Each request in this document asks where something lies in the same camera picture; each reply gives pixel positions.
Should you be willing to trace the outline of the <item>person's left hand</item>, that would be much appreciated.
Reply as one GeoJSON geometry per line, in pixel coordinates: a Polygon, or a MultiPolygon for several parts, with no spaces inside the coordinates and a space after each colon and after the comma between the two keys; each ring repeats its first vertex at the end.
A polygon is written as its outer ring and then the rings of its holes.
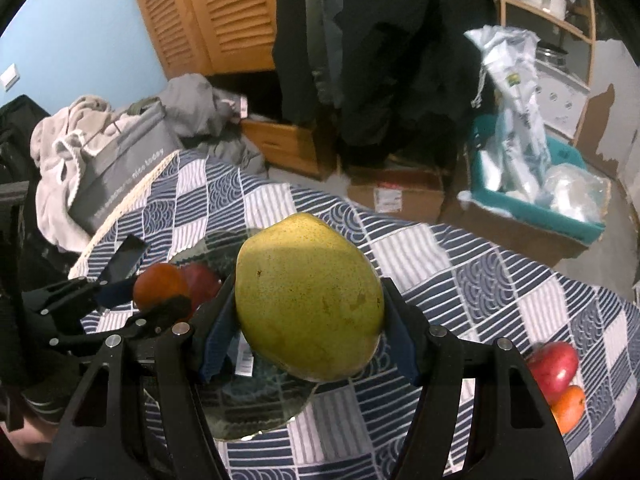
{"type": "Polygon", "coordinates": [[[50,424],[37,415],[27,414],[23,416],[21,429],[10,431],[6,422],[1,422],[1,430],[19,456],[25,460],[44,462],[58,433],[58,425],[50,424]]]}

